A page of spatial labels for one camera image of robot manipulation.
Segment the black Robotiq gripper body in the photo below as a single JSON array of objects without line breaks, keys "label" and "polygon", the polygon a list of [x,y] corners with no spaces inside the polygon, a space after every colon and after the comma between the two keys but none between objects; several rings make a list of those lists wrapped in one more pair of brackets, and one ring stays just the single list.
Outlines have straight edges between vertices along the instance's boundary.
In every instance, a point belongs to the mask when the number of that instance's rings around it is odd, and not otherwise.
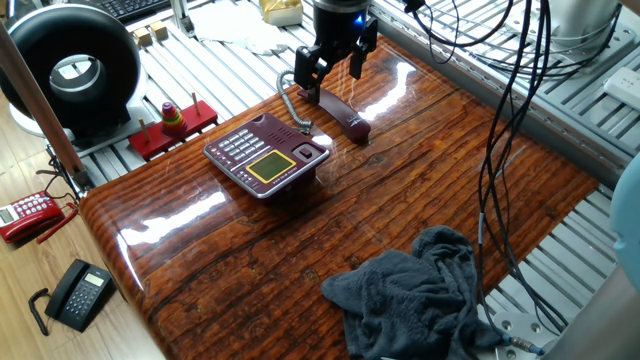
[{"label": "black Robotiq gripper body", "polygon": [[321,56],[347,56],[363,34],[369,2],[314,2],[315,46]]}]

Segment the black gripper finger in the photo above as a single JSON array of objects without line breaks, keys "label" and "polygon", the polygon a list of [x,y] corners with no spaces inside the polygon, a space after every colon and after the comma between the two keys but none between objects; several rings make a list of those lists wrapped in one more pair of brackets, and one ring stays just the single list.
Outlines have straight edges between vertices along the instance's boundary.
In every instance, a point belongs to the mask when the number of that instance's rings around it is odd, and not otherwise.
[{"label": "black gripper finger", "polygon": [[296,50],[294,81],[307,92],[308,100],[315,105],[320,101],[321,83],[335,64],[331,50],[328,44],[301,46]]},{"label": "black gripper finger", "polygon": [[350,75],[359,80],[362,74],[362,66],[367,55],[377,47],[378,20],[371,18],[366,22],[362,35],[352,45],[350,59]]}]

